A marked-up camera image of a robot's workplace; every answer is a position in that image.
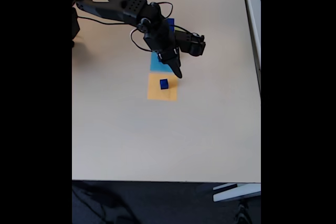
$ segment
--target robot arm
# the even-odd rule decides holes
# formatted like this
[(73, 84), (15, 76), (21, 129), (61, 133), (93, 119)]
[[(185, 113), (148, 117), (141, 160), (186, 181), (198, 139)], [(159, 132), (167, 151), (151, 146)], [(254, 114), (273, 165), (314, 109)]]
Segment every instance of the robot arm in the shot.
[[(85, 12), (136, 27), (137, 30), (144, 33), (146, 44), (152, 52), (157, 53), (159, 61), (168, 64), (179, 78), (182, 78), (179, 49), (193, 56), (203, 54), (204, 36), (183, 31), (173, 32), (169, 28), (170, 25), (166, 18), (161, 14), (158, 3), (148, 4), (147, 0), (108, 0), (108, 2), (72, 0), (72, 5), (74, 3)], [(78, 31), (77, 13), (73, 8), (72, 38)]]

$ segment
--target black cable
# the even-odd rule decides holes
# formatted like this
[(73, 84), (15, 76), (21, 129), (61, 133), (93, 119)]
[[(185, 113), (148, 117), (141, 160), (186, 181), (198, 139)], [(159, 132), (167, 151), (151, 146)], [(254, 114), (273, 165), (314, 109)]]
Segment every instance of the black cable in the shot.
[(173, 4), (172, 4), (172, 3), (170, 3), (170, 2), (158, 2), (157, 4), (159, 4), (159, 5), (161, 5), (161, 4), (169, 4), (169, 5), (171, 5), (171, 6), (172, 6), (172, 9), (170, 10), (170, 13), (169, 13), (169, 15), (168, 15), (167, 17), (165, 17), (164, 19), (167, 19), (167, 18), (169, 18), (169, 17), (170, 17), (170, 15), (172, 15), (173, 8), (174, 8), (174, 6), (173, 6)]
[(98, 214), (96, 211), (94, 211), (89, 204), (87, 204), (83, 199), (81, 199), (74, 191), (74, 189), (72, 188), (72, 192), (75, 195), (75, 197), (82, 202), (85, 206), (87, 206), (95, 215), (97, 215), (102, 221), (106, 222), (106, 220), (100, 216), (100, 214)]
[(103, 212), (103, 218), (104, 218), (104, 220), (106, 220), (106, 211), (104, 209), (104, 206), (102, 204), (100, 204), (100, 208), (101, 208), (101, 210)]
[(102, 22), (102, 21), (99, 21), (99, 20), (96, 20), (94, 18), (89, 18), (89, 17), (81, 17), (81, 16), (78, 16), (79, 18), (83, 18), (83, 19), (88, 19), (88, 20), (92, 20), (92, 21), (95, 21), (95, 22), (98, 22), (98, 23), (101, 23), (103, 25), (129, 25), (127, 23), (105, 23), (105, 22)]
[(141, 50), (143, 50), (143, 51), (146, 51), (146, 52), (152, 52), (152, 50), (148, 50), (148, 49), (142, 48), (142, 47), (138, 46), (137, 43), (135, 43), (135, 41), (133, 40), (133, 37), (132, 37), (132, 35), (133, 35), (133, 33), (134, 33), (135, 31), (138, 31), (138, 29), (135, 28), (135, 29), (133, 29), (133, 30), (131, 31), (131, 33), (130, 33), (131, 41), (132, 41), (132, 42), (133, 42), (139, 49), (141, 49)]

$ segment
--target dark carpet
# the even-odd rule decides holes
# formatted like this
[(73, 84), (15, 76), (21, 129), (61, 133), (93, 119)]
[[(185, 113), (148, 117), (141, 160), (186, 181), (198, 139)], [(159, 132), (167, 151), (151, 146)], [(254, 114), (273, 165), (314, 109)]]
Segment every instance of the dark carpet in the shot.
[[(86, 182), (103, 187), (123, 199), (141, 224), (235, 224), (239, 201), (213, 202), (211, 188), (217, 183), (156, 182)], [(96, 201), (73, 187), (97, 213), (103, 210)], [(129, 217), (124, 208), (104, 208), (106, 220)], [(248, 213), (253, 224), (261, 224), (260, 197), (248, 199)], [(73, 224), (103, 224), (87, 206), (72, 194)]]

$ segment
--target white table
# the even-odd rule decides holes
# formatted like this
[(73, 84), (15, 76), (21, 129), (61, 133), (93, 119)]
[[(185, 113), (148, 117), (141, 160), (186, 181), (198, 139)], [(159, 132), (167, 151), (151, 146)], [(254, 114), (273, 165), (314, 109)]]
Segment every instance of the white table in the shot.
[(160, 1), (174, 4), (177, 25), (205, 35), (202, 56), (181, 55), (177, 101), (147, 99), (151, 57), (130, 41), (133, 27), (79, 19), (72, 178), (259, 183), (261, 101), (244, 0), (148, 0)]

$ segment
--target small blue block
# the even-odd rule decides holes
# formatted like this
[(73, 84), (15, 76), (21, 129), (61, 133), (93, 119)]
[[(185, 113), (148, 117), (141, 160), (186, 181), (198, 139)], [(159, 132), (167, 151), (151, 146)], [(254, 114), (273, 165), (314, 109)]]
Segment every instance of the small blue block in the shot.
[(160, 80), (160, 86), (161, 86), (161, 89), (167, 89), (168, 88), (168, 79)]

